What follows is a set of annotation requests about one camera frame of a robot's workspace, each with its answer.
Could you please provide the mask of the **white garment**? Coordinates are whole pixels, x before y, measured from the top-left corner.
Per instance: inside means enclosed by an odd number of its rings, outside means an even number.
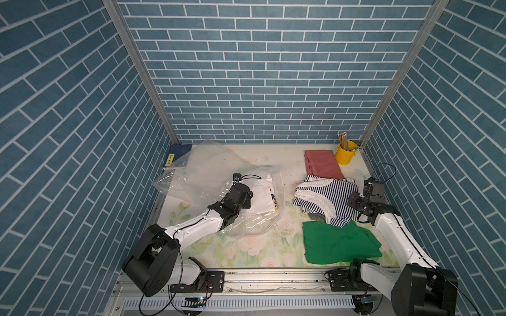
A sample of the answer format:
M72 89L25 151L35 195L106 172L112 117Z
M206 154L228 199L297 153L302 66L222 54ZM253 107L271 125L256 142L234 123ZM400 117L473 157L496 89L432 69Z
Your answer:
M267 174L260 178L250 177L242 180L253 192L251 208L246 209L247 214L261 215L276 210L274 199L274 183L271 175Z

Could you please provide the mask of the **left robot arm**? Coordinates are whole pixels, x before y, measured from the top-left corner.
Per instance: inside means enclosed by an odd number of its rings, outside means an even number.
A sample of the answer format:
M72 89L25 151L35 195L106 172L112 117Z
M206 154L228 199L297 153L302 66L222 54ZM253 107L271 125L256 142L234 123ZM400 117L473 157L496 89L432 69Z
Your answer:
M233 224L243 209L250 208L253 197L247 185L236 183L225 197L193 219L166 228L149 226L123 262L123 272L146 297L164 287L184 292L205 290L208 269L196 258L183 259L182 251Z

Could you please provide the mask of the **clear vacuum bag with valve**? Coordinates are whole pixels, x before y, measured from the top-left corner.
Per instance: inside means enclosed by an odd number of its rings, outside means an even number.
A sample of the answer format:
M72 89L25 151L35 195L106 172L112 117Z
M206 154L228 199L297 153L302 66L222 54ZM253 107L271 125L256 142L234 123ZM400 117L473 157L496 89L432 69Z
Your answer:
M161 194L205 208L225 196L234 173L243 175L253 168L257 166L230 147L205 141L192 146L184 169L163 170L152 185Z

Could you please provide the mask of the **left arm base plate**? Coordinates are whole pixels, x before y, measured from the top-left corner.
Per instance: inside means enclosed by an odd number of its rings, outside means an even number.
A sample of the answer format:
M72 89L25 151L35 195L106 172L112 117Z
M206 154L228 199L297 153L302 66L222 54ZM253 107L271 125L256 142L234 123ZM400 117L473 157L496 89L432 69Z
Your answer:
M169 289L171 293L221 293L224 281L224 271L207 271L201 272L192 284L172 284Z

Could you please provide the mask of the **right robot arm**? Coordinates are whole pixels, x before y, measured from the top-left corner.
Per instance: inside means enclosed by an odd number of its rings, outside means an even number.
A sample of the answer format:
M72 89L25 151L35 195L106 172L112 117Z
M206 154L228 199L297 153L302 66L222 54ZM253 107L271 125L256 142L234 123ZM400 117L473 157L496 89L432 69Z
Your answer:
M405 226L398 209L386 202L385 183L371 177L362 194L353 193L347 204L365 215L398 260L401 272L392 274L369 259L352 260L350 280L369 284L392 305L396 315L454 315L458 282L422 250Z

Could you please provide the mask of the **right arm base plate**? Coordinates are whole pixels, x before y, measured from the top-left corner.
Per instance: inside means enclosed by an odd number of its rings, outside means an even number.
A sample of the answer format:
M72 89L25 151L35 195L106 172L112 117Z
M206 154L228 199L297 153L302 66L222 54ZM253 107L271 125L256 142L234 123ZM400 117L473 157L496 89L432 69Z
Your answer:
M332 292L376 292L370 284L357 281L350 276L348 269L332 269L324 273Z

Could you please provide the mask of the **red garment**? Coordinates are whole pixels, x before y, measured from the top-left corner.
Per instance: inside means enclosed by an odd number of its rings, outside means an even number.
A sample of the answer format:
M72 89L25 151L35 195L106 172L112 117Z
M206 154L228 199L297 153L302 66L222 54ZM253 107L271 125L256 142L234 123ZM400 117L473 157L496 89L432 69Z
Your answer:
M344 179L332 150L305 150L304 161L307 175L325 179Z

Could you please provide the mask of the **clear bag with striped clothes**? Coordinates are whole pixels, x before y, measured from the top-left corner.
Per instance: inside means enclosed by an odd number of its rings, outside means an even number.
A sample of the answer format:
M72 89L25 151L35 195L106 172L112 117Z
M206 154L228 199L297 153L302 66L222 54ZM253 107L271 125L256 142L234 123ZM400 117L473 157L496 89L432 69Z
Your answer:
M253 193L250 207L241 210L237 219L220 234L242 238L266 233L282 214L284 191L281 169L272 165L253 168L246 171L239 182Z

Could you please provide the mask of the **blue white striped tank top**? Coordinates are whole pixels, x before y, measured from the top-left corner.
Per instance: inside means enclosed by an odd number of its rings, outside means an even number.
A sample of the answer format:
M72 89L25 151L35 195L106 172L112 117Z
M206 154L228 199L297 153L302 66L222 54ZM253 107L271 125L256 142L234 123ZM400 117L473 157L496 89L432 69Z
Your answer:
M304 213L318 214L329 225L343 228L358 219L358 211L347 205L353 193L358 192L354 179L327 179L308 175L297 185L293 205Z

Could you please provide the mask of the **bright green garment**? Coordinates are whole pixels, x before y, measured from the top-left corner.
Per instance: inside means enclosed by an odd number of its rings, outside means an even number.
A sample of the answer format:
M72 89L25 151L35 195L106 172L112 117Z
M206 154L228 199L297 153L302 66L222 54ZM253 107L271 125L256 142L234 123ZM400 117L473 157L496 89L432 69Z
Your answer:
M380 258L382 244L368 230L350 222L342 228L325 222L303 223L305 259L309 264L330 265L355 258Z

